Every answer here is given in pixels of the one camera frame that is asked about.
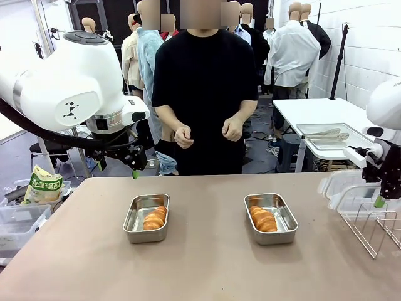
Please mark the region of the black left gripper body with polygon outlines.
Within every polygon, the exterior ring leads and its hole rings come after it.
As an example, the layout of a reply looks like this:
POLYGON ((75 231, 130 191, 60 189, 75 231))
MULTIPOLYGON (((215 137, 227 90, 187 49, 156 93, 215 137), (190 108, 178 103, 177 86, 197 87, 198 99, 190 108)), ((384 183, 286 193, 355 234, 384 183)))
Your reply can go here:
POLYGON ((111 157, 122 162, 137 162, 137 153, 134 146, 126 145, 122 147, 111 147, 103 150, 91 150, 90 157, 96 161, 100 161, 104 157, 111 157))

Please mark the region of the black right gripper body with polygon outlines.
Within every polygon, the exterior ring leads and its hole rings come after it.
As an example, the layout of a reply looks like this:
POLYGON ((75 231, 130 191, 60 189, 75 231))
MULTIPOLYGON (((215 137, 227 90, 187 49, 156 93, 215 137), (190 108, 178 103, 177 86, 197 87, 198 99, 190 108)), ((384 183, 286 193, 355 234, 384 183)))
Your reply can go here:
POLYGON ((400 182, 400 146, 384 141, 375 145, 382 148, 382 156, 374 153, 372 145, 365 157, 367 166, 362 178, 367 182, 400 182))

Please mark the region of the person's right hand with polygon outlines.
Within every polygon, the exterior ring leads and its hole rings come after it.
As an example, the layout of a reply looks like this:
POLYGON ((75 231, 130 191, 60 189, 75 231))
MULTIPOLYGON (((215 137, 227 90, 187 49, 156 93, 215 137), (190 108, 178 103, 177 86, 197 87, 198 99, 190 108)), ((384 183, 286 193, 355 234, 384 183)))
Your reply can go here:
POLYGON ((194 140, 191 139, 191 129, 186 125, 177 128, 174 139, 182 149, 188 149, 194 143, 194 140))

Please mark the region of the person's left hand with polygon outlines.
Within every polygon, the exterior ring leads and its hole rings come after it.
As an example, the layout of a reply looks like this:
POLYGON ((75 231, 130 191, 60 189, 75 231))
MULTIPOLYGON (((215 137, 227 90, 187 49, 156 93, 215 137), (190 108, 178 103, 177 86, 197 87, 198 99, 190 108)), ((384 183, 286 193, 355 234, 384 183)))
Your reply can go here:
POLYGON ((231 117, 225 120, 222 135, 227 140, 237 142, 242 137, 243 121, 238 117, 231 117))

